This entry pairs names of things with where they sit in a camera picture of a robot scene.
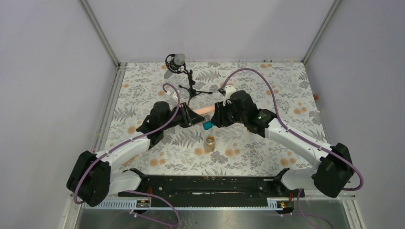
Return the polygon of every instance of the wall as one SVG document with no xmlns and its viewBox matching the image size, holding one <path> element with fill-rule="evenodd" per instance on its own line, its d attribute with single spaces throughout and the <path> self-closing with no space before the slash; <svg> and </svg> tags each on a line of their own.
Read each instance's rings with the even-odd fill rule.
<svg viewBox="0 0 405 229">
<path fill-rule="evenodd" d="M 333 143 L 364 175 L 367 229 L 403 228 L 405 1 L 343 1 L 308 65 Z"/>
<path fill-rule="evenodd" d="M 89 0 L 122 62 L 301 60 L 333 0 Z"/>
<path fill-rule="evenodd" d="M 115 67 L 75 0 L 2 0 L 0 37 L 0 228 L 54 229 Z"/>
</svg>

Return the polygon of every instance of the gray floor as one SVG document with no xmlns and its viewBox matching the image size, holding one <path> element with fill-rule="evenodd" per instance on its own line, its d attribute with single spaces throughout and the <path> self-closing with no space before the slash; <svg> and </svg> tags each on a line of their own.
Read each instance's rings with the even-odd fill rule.
<svg viewBox="0 0 405 229">
<path fill-rule="evenodd" d="M 304 212 L 320 214 L 330 220 L 336 229 L 349 229 L 343 205 L 339 200 L 301 201 Z M 312 229 L 305 219 L 299 216 L 273 216 L 266 211 L 179 211 L 182 223 L 179 229 Z M 172 211 L 148 211 L 148 216 L 166 222 L 174 222 L 176 216 Z M 321 219 L 310 217 L 318 227 L 329 229 L 330 226 Z M 76 229 L 165 229 L 166 226 L 134 218 L 125 210 L 83 209 L 79 215 Z"/>
</svg>

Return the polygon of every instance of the table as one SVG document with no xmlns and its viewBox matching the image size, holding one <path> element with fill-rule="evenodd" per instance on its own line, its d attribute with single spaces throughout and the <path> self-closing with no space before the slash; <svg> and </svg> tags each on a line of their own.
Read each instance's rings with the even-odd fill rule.
<svg viewBox="0 0 405 229">
<path fill-rule="evenodd" d="M 297 62 L 187 62 L 193 70 L 194 88 L 212 91 L 201 94 L 190 102 L 197 109 L 222 100 L 218 88 L 233 71 L 253 68 L 261 72 L 276 94 L 281 118 L 305 134 L 326 141 L 319 112 L 316 108 L 309 80 L 302 63 Z M 119 92 L 113 120 L 109 128 L 106 148 L 118 144 L 133 134 L 157 101 L 168 101 L 163 83 L 188 87 L 185 74 L 174 74 L 163 79 L 164 63 L 128 63 Z M 274 111 L 271 93 L 255 73 L 243 71 L 230 81 L 237 90 L 249 93 L 258 108 Z M 188 93 L 180 89 L 181 102 Z M 213 127 L 205 131 L 202 125 L 186 129 L 177 126 L 164 132 L 165 137 L 151 150 L 124 163 L 119 170 L 137 168 L 153 175 L 206 176 L 275 176 L 281 169 L 302 169 L 311 165 L 281 144 L 252 134 L 240 124 L 227 128 Z M 212 135 L 216 148 L 208 153 L 203 139 Z"/>
</svg>

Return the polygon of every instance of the cable connector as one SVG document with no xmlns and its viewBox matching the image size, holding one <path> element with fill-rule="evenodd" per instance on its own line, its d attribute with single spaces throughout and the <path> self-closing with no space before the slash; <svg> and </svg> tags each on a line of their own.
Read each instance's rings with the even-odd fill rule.
<svg viewBox="0 0 405 229">
<path fill-rule="evenodd" d="M 169 102 L 172 106 L 177 106 L 177 103 L 179 99 L 177 98 L 176 93 L 173 93 L 171 91 L 167 91 L 166 95 L 169 97 Z"/>
</svg>

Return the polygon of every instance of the black tripod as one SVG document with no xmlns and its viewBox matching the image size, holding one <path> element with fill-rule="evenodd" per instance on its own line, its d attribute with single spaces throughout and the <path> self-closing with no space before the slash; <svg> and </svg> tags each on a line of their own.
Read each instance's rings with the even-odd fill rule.
<svg viewBox="0 0 405 229">
<path fill-rule="evenodd" d="M 196 96 L 198 96 L 199 94 L 202 94 L 202 93 L 205 93 L 205 94 L 212 94 L 212 93 L 213 93 L 213 92 L 203 92 L 203 91 L 197 91 L 197 90 L 195 90 L 195 89 L 192 87 L 193 85 L 195 85 L 195 81 L 192 80 L 192 70 L 188 71 L 188 70 L 186 70 L 186 69 L 184 68 L 183 73 L 187 74 L 187 79 L 189 80 L 189 86 L 190 86 L 190 88 L 186 88 L 186 87 L 183 87 L 183 86 L 181 86 L 181 85 L 179 85 L 179 88 L 186 89 L 186 90 L 189 92 L 190 97 L 189 97 L 189 101 L 188 101 L 187 105 L 190 104 L 190 100 L 191 100 L 193 97 L 196 97 Z"/>
</svg>

